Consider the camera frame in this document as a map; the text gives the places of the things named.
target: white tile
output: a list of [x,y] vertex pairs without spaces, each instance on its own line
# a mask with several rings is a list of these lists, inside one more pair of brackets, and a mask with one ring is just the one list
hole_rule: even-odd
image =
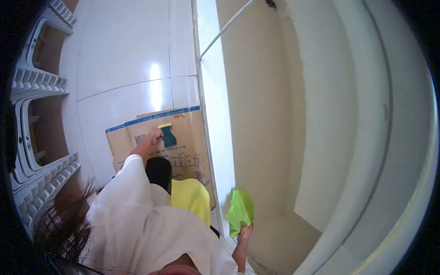
[[81,41],[84,36],[86,22],[78,22],[74,33],[66,36],[62,44],[59,58],[59,76],[69,79],[66,89],[70,94],[61,100],[61,107],[77,102],[78,60],[80,57]]
[[172,77],[172,99],[174,108],[185,108],[200,104],[197,77]]
[[168,1],[145,0],[87,20],[78,66],[78,100],[167,78]]
[[169,58],[171,77],[196,75],[191,0],[170,0]]
[[81,131],[96,181],[102,187],[116,173],[105,130],[147,114],[172,109],[170,79],[134,84],[78,102]]
[[94,16],[98,13],[102,13],[105,11],[109,11],[118,7],[125,7],[131,5],[133,3],[140,2],[142,0],[94,0],[95,4],[93,5],[93,10],[91,12],[91,16]]
[[95,0],[78,1],[77,7],[73,12],[73,16],[78,20],[78,23],[85,22],[87,20],[87,18],[90,16],[94,4]]
[[77,102],[62,108],[61,115],[67,150],[69,151],[69,154],[78,152],[77,161],[81,164],[81,168],[77,173],[79,173],[79,181],[82,187],[84,187],[85,183],[88,181],[88,177],[95,178],[95,175],[93,174],[92,167],[88,161],[87,152],[81,134]]

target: green rag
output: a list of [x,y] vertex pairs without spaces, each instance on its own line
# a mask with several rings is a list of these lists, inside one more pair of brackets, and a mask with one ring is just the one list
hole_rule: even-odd
[[229,222],[229,235],[233,238],[240,234],[242,221],[250,226],[253,223],[253,202],[244,190],[233,189],[231,208],[225,215]]

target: green sponge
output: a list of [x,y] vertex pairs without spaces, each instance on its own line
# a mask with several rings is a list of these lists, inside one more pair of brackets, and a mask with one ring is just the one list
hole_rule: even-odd
[[164,146],[171,147],[177,144],[176,135],[171,131],[172,124],[167,123],[163,125],[159,125],[158,128],[162,129],[164,136],[162,137],[164,141]]

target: qr code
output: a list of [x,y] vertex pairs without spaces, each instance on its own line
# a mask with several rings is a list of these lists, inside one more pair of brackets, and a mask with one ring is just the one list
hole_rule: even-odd
[[139,143],[143,140],[145,135],[135,136],[136,146],[139,145]]

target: wire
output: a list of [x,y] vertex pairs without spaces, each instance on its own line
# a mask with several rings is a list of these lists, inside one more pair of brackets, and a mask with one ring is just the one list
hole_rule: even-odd
[[246,3],[230,20],[224,27],[220,30],[220,32],[216,35],[216,37],[211,41],[211,43],[206,47],[206,49],[203,51],[203,53],[198,58],[198,63],[202,60],[202,57],[205,55],[205,53],[211,48],[211,46],[217,41],[217,39],[229,28],[229,25],[253,2],[253,0],[249,0],[249,2]]

